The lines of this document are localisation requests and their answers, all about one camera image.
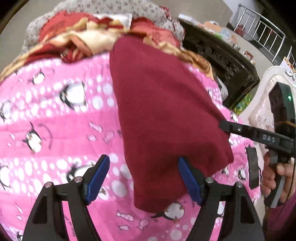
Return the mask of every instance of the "carved wooden table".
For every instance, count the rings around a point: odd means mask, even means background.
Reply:
[[[185,29],[183,47],[206,58],[226,85],[223,105],[233,109],[260,79],[255,66],[229,44],[207,31],[180,20]]]

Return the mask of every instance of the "black cable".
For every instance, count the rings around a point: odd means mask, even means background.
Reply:
[[[281,215],[283,209],[285,208],[285,205],[288,201],[288,198],[291,194],[291,191],[292,191],[292,187],[293,187],[293,183],[294,183],[294,177],[295,177],[295,170],[296,170],[296,129],[295,129],[295,136],[294,136],[294,167],[293,167],[293,175],[292,175],[292,180],[291,180],[291,186],[290,186],[290,189],[289,189],[289,192],[288,192],[288,196],[287,196],[287,199],[281,209],[281,211],[279,212],[279,214],[277,215],[277,217],[275,218],[275,220],[273,221],[273,223],[271,224],[271,227],[270,229],[273,227],[274,223],[276,222],[276,220],[278,219],[278,217]]]

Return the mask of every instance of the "green object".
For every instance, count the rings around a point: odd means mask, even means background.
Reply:
[[[251,103],[253,97],[251,94],[247,94],[240,103],[237,104],[237,106],[234,108],[234,113],[237,115],[241,114],[247,106]]]

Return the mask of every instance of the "white chair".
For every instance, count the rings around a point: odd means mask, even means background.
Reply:
[[[286,74],[286,70],[280,66],[267,69],[259,83],[258,90],[249,106],[240,114],[245,125],[255,126],[261,129],[274,131],[274,118],[271,113],[268,94],[277,82],[288,84],[291,87],[294,105],[296,104],[296,81]],[[263,156],[267,152],[264,145],[255,143],[259,166],[263,170]],[[255,208],[262,221],[265,214],[263,198],[256,204]]]

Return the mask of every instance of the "red blanket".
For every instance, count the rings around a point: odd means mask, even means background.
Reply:
[[[218,127],[223,115],[177,57],[125,36],[110,52],[110,70],[137,208],[161,212],[186,193],[180,156],[206,176],[233,162]]]

